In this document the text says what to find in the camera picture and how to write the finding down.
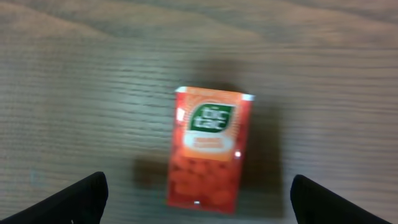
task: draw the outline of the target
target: brown tabletop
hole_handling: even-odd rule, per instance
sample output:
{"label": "brown tabletop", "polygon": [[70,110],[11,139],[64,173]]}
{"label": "brown tabletop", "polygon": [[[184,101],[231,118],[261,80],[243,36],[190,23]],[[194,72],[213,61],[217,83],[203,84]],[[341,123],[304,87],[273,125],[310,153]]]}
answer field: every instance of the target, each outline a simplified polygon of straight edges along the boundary
{"label": "brown tabletop", "polygon": [[[395,0],[0,2],[0,219],[95,171],[102,223],[294,223],[303,174],[398,222]],[[256,95],[235,216],[165,206],[174,89]]]}

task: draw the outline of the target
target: green label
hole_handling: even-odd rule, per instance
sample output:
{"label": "green label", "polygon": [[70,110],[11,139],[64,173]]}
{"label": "green label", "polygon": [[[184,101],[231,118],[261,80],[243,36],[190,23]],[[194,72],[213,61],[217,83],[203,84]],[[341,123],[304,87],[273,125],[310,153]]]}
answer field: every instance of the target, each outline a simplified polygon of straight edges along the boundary
{"label": "green label", "polygon": [[191,116],[188,130],[208,133],[222,132],[231,121],[233,109],[234,106],[219,105],[217,103],[200,105]]}

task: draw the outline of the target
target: orange tic tac container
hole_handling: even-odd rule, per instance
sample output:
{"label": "orange tic tac container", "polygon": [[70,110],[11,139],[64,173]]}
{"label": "orange tic tac container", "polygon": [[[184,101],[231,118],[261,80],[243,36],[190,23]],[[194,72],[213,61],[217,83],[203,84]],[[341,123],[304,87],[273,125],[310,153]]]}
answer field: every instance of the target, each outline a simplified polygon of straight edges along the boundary
{"label": "orange tic tac container", "polygon": [[233,213],[254,96],[186,86],[176,92],[167,203]]}

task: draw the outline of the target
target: wood grain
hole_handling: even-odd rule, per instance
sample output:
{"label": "wood grain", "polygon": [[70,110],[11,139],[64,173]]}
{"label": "wood grain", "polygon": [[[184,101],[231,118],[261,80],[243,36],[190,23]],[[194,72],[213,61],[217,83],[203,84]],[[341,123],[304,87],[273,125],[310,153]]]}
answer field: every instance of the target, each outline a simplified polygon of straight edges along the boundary
{"label": "wood grain", "polygon": [[[295,223],[295,174],[398,222],[396,1],[7,0],[0,12],[0,219],[102,170],[102,223]],[[256,95],[233,217],[165,206],[182,85]]]}

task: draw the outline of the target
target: black object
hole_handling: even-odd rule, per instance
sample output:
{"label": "black object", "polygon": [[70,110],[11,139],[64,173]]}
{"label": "black object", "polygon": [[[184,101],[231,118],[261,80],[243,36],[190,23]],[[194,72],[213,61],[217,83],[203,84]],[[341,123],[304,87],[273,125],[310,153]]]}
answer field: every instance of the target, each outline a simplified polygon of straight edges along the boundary
{"label": "black object", "polygon": [[298,224],[390,224],[303,175],[294,178],[290,199]]}
{"label": "black object", "polygon": [[0,224],[98,224],[107,199],[105,175],[95,172]]}

